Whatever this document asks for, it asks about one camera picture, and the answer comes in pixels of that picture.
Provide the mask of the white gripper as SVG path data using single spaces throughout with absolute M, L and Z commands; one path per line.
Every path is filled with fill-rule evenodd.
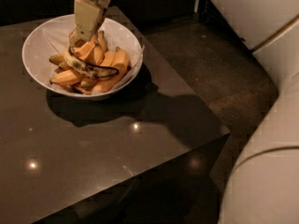
M 105 13 L 105 0 L 74 0 L 75 30 L 78 37 L 90 41 L 102 25 Z

